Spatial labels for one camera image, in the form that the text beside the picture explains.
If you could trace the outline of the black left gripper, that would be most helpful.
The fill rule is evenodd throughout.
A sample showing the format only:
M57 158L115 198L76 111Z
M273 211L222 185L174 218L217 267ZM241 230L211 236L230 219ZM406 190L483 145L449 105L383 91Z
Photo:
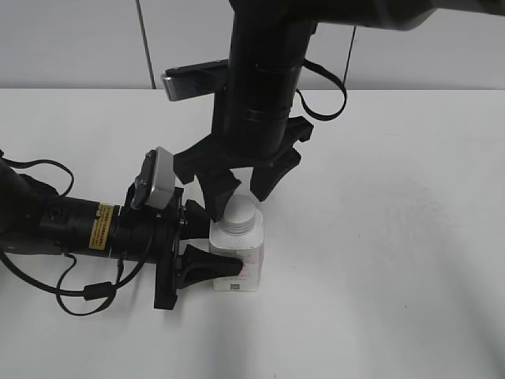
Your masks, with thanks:
M132 282L145 264L152 263L155 265L154 307L173 310L178 300L177 289L237 276L241 272L243 262L240 259L209 253L193 245L187 245L176 260L180 233L182 240L208 239L211 223L210 216L196 201L187 200L182 208L182 188L175 189L163 209L147 205L132 208L134 194L135 188L130 186L119 213L111 255L134 261L136 265L118 281L117 289Z

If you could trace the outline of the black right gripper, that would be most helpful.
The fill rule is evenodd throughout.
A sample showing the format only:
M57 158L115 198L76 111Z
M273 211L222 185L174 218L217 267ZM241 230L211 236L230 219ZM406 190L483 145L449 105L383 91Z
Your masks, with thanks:
M258 201L265 201L301 162L293 145L308 141L313 131L313 124L302 116L250 120L226 111L225 96L216 94L211 133L174 156L174 172L182 183L197 177L206 213L215 223L222 219L228 201L241 185L230 169L255 167L250 191Z

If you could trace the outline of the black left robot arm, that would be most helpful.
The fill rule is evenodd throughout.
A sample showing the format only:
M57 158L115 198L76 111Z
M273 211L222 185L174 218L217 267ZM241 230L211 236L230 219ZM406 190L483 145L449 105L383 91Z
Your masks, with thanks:
M154 306L172 310L178 291L196 283L237 275L236 257L201 250L193 240L209 235L210 219L195 201L184 200L175 184L173 156L164 148L147 152L122 205L71 197L26 174L32 161L1 160L1 260L25 283L65 298L99 301L101 310L147 264L155 266ZM80 290L44 283L12 261L13 255L55 255L113 259L113 280Z

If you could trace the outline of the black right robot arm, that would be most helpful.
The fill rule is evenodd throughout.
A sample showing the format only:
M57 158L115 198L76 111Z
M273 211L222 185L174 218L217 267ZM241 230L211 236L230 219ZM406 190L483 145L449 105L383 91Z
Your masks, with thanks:
M213 95L211 132L174 157L183 183L198 181L207 214L222 219L239 186L234 170L252 169L250 189L264 201L301 162L295 144L309 140L313 121L330 116L307 111L291 117L303 69L342 82L306 58L318 24L346 24L406 31L438 9L501 16L501 1L233 1L227 59L168 69L163 76L171 101Z

